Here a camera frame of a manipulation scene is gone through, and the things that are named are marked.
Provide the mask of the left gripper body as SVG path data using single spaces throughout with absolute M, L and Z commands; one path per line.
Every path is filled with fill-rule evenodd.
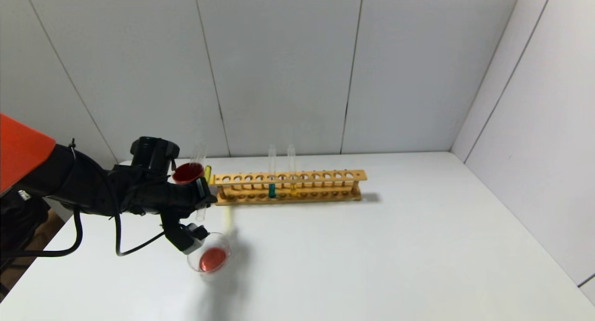
M 166 213 L 168 215 L 189 215 L 205 208 L 205 194 L 210 187 L 204 177 L 184 185 L 168 181 Z

